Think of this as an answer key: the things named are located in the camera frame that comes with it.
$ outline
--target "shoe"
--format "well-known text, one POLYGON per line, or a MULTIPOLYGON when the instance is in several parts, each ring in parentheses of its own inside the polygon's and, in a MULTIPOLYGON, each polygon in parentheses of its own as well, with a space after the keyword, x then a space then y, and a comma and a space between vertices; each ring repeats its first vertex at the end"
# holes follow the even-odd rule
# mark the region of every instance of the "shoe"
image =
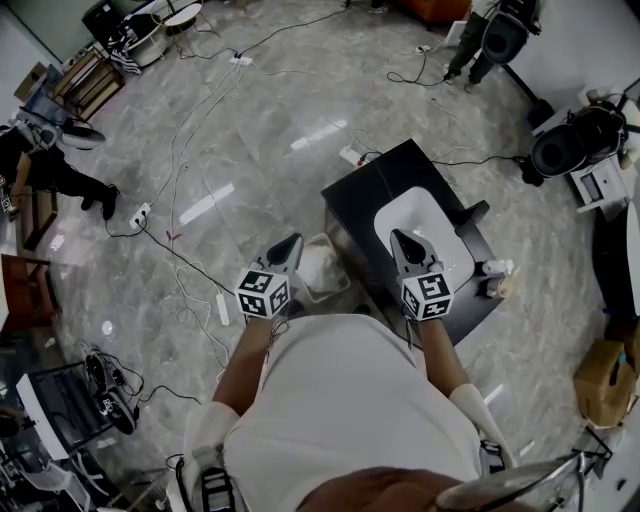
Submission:
POLYGON ((467 82, 466 84, 464 84, 464 90, 467 91, 468 94, 473 94, 473 91, 475 90, 477 85, 478 84, 472 84, 471 82, 467 82))
POLYGON ((462 73, 460 71, 452 71, 449 69, 449 64, 444 67, 444 77, 442 78, 447 85, 453 85, 454 79, 459 77, 462 73))
POLYGON ((83 212, 86 212, 89 208, 91 208, 91 206, 93 206, 93 199, 85 197, 82 200, 82 204, 80 205, 80 208, 82 209, 83 212))
POLYGON ((116 197, 120 195, 120 191, 115 185, 109 185, 108 188, 107 197, 102 201, 102 218, 104 220, 113 217, 116 211, 116 197))

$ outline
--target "black pants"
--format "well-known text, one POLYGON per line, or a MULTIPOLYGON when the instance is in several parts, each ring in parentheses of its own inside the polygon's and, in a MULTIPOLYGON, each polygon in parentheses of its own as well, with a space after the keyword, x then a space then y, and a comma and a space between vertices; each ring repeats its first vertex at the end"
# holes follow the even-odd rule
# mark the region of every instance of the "black pants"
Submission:
POLYGON ((82 174, 64 161, 64 153, 57 147, 31 155, 31 170, 27 184, 34 190, 54 189, 71 197, 85 197, 104 202, 107 186, 82 174))
MULTIPOLYGON (((460 36, 458 52, 453 57, 451 64, 449 64, 449 72, 459 75, 462 73, 462 68, 471 62, 476 52, 482 48, 482 37, 488 24, 489 20, 475 12, 471 13, 464 27, 464 31, 460 36)), ((480 81, 487 76, 487 73, 491 71, 491 68, 493 68, 493 63, 484 56, 484 53, 481 53, 475 64, 471 66, 469 82, 479 84, 480 81)))

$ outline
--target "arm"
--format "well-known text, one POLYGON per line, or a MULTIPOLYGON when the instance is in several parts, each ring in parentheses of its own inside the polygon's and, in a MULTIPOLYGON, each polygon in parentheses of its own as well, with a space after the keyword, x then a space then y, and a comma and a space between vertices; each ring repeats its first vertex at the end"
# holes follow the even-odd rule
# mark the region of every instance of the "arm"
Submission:
POLYGON ((249 320, 213 394, 214 402, 228 405, 238 416, 247 412, 256 397, 262 365, 269 349, 272 325, 273 320, 249 320))
POLYGON ((24 153, 20 154, 20 160, 18 161, 18 174, 16 176, 16 182, 11 188, 11 204, 13 206, 20 205, 20 194, 24 186, 27 184, 27 178, 29 177, 29 170, 31 169, 31 159, 24 153))
POLYGON ((427 377, 447 398, 463 384, 469 383, 442 320, 427 320, 418 326, 427 377))

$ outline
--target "white wall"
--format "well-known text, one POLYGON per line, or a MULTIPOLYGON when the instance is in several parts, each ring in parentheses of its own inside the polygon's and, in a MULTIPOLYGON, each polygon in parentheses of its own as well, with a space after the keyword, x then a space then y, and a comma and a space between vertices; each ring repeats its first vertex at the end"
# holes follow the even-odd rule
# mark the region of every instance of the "white wall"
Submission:
POLYGON ((546 0, 540 22, 511 67, 554 108, 585 86, 640 77, 640 20, 625 0, 546 0))
POLYGON ((56 63, 46 50, 38 48, 14 16, 0 4, 0 124, 20 105, 14 91, 37 62, 56 63))

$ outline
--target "black speaker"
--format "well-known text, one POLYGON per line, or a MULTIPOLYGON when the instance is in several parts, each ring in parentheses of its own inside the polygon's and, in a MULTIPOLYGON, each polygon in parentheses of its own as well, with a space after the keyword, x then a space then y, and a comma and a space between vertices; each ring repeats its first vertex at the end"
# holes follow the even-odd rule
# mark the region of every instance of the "black speaker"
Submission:
POLYGON ((109 37, 118 31, 122 19, 122 14, 111 0, 102 0, 85 13, 82 23, 96 41, 107 50, 109 37))

